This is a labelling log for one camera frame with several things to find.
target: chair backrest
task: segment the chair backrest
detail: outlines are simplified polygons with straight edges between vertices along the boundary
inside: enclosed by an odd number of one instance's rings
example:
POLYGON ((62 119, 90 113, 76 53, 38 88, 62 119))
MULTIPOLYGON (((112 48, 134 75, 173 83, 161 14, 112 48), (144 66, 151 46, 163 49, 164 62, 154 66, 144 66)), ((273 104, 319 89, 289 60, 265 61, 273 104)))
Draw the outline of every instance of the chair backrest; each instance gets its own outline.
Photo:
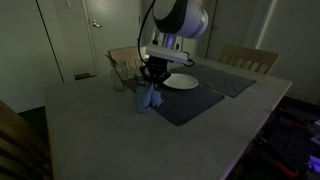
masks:
POLYGON ((219 62, 268 75, 279 57, 278 53, 226 44, 219 62))
MULTIPOLYGON (((147 58, 145 46, 140 47, 140 52, 144 59, 147 58)), ((128 69, 137 69, 142 66, 137 46, 112 49, 108 51, 108 55, 106 56, 113 63, 127 63, 128 69)))
POLYGON ((0 100, 0 177, 50 179, 48 145, 29 124, 0 100))

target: floor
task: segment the floor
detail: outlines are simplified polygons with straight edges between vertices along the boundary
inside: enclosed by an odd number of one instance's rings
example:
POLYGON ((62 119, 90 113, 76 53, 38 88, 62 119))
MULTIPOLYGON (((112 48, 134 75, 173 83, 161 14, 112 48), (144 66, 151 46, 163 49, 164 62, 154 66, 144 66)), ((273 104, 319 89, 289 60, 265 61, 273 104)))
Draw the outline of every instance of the floor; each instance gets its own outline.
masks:
MULTIPOLYGON (((308 112, 312 115, 320 117, 320 106, 315 106, 309 103, 298 101, 292 98, 284 97, 279 103, 278 107, 281 108, 295 108, 299 111, 308 112)), ((45 108, 37 108, 30 111, 19 113, 31 126, 34 127, 36 133, 41 139, 48 143, 48 130, 45 115, 45 108)), ((245 176, 240 176, 236 179, 260 179, 260 180, 277 180, 283 179, 283 176, 279 172, 275 171, 274 168, 270 167, 264 162, 256 161, 254 168, 250 173, 246 173, 245 176)))

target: dark placemat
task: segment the dark placemat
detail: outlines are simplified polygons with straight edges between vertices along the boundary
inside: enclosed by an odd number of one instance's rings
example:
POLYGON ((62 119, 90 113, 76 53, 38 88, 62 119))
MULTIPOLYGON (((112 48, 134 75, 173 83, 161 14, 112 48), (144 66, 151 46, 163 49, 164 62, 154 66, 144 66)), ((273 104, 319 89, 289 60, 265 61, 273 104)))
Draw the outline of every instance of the dark placemat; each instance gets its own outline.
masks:
MULTIPOLYGON (((129 80, 128 87, 134 93, 139 84, 135 79, 129 80)), ((198 85, 189 90, 176 90, 158 86, 164 103, 154 108, 159 114, 176 126, 180 126, 224 98, 211 89, 198 85)))
POLYGON ((243 90, 255 83, 254 80, 236 76, 201 64, 195 64, 193 67, 171 69, 170 72, 193 76, 198 79, 200 84, 233 98, 237 97, 243 90))

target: white plate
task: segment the white plate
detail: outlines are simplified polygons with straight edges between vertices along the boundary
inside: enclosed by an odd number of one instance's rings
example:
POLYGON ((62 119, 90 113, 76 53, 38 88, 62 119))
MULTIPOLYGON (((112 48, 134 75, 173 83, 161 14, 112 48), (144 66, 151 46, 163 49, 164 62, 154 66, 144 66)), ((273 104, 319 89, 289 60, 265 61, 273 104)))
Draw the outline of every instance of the white plate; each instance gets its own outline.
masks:
POLYGON ((171 74, 163 84, 174 89, 192 89, 198 85, 198 80, 186 74, 171 74))

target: glass cup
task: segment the glass cup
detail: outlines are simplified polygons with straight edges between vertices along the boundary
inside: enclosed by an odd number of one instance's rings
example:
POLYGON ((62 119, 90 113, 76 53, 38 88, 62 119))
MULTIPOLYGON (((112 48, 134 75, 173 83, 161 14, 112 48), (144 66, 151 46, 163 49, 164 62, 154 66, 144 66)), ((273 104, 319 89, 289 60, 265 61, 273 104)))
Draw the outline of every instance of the glass cup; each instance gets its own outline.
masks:
POLYGON ((124 91, 128 87, 128 68, 126 63, 113 64, 111 69, 112 86, 117 91, 124 91))

